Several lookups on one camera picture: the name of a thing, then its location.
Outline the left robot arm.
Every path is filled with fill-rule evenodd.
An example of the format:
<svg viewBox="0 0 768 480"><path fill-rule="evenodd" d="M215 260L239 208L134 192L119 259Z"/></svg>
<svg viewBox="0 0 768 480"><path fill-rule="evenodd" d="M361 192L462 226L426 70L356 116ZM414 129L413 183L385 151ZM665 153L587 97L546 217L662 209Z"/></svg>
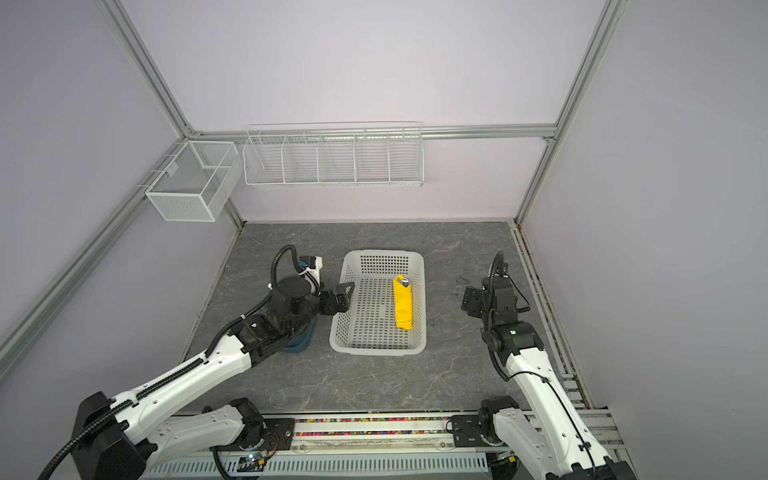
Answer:
<svg viewBox="0 0 768 480"><path fill-rule="evenodd" d="M222 327L207 348L159 377L112 397L81 402L73 433L47 462L49 479L72 458L82 479L138 479L163 463L204 449L260 448L268 435L262 414L246 398L180 418L181 407L213 387L283 351L321 316L350 309L355 285L333 288L320 279L322 260L282 247L270 266L270 290Z"/></svg>

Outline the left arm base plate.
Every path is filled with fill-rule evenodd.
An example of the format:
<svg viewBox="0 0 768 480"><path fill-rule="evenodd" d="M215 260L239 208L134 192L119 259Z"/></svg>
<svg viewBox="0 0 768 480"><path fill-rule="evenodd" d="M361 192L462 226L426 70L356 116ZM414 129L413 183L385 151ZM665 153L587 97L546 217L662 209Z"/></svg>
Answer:
<svg viewBox="0 0 768 480"><path fill-rule="evenodd" d="M260 427L248 428L237 445L241 450L286 451L291 448L296 420L291 417L266 418Z"/></svg>

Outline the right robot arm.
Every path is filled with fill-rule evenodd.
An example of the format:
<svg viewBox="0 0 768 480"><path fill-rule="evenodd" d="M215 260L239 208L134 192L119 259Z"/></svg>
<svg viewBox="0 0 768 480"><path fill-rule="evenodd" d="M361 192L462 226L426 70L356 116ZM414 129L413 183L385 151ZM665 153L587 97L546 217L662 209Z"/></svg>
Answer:
<svg viewBox="0 0 768 480"><path fill-rule="evenodd" d="M499 251L481 286L467 287L462 299L461 309L482 322L494 370L516 383L539 422L533 426L511 397L495 397L478 410L482 436L507 446L535 479L634 479L628 462L611 458L568 398L543 340L519 319L521 297Z"/></svg>

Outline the teal plastic tray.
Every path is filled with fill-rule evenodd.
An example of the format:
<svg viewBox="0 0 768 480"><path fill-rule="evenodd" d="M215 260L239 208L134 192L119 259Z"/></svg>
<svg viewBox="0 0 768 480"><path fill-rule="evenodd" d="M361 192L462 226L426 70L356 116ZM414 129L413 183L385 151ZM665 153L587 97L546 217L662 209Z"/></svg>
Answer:
<svg viewBox="0 0 768 480"><path fill-rule="evenodd" d="M267 312L277 331L288 338L283 351L299 353L311 341L312 322L319 315L319 297L311 292L308 281L284 278L272 290Z"/></svg>

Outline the white perforated plastic basket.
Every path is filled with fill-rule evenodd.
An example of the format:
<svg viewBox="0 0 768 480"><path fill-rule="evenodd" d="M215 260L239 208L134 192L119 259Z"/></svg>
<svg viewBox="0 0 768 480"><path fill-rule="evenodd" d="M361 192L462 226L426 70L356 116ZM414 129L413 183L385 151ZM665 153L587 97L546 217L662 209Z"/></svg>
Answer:
<svg viewBox="0 0 768 480"><path fill-rule="evenodd" d="M402 275L412 290L411 329L396 326L393 280ZM346 254L342 283L354 291L348 312L333 317L329 343L340 353L364 356L408 356L427 343L424 258L403 250L355 250Z"/></svg>

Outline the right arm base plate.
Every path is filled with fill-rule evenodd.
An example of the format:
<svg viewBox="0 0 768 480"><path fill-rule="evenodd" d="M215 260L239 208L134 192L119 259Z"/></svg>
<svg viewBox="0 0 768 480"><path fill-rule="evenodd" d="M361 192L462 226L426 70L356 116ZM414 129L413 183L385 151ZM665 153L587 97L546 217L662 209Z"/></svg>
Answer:
<svg viewBox="0 0 768 480"><path fill-rule="evenodd" d="M491 438L485 435L480 416L475 413L453 415L446 422L446 430L451 434L455 447L496 447Z"/></svg>

